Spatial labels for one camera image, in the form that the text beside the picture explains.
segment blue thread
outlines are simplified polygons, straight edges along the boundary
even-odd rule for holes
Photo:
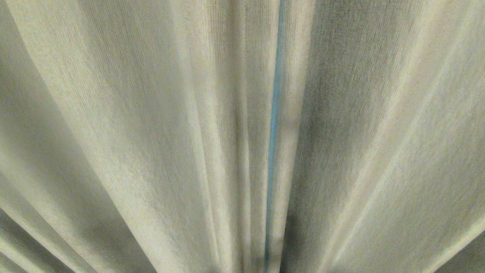
[[[264,245],[264,272],[268,271],[269,266],[269,235],[270,235],[270,217],[271,217],[271,202],[273,194],[273,172],[275,159],[275,141],[276,141],[276,124],[278,114],[279,90],[281,84],[281,58],[282,46],[281,40],[283,36],[283,14],[284,14],[284,0],[279,2],[278,14],[278,35],[276,42],[276,67],[275,67],[275,81],[273,83],[273,101],[271,109],[271,129],[270,129],[270,147],[268,154],[268,190],[266,196],[266,238]]]

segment fabric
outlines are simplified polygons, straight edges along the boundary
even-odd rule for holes
[[[0,0],[0,271],[485,272],[484,49],[482,0]]]

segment fabric pleat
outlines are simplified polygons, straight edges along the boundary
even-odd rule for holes
[[[0,0],[0,271],[485,272],[482,0]]]

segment sheer curtain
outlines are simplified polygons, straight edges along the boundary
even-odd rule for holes
[[[482,0],[0,0],[0,270],[485,272],[484,103]]]

